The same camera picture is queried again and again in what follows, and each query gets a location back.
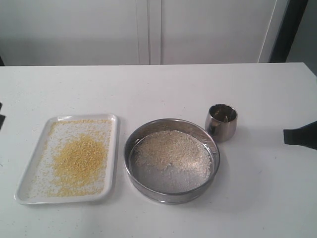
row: white granules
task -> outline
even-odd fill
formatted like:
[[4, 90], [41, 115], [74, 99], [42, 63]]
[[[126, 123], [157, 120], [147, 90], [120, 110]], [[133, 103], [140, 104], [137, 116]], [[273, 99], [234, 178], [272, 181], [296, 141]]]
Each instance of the white granules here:
[[138, 166], [165, 170], [174, 166], [180, 171], [193, 171], [202, 177], [210, 175], [210, 157], [196, 138], [179, 131], [155, 132], [142, 140], [136, 151]]

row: white countertop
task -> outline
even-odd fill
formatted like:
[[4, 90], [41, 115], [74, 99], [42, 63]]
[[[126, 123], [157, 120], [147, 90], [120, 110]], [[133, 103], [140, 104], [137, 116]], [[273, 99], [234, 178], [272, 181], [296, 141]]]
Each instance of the white countertop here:
[[[285, 145], [283, 129], [317, 120], [316, 77], [302, 63], [0, 67], [0, 237], [312, 238], [317, 151]], [[127, 178], [123, 146], [142, 124], [180, 118], [204, 126], [208, 108], [238, 111], [219, 145], [216, 180], [198, 199], [163, 205]], [[121, 120], [110, 196], [98, 203], [22, 206], [13, 195], [45, 122], [113, 113]]]

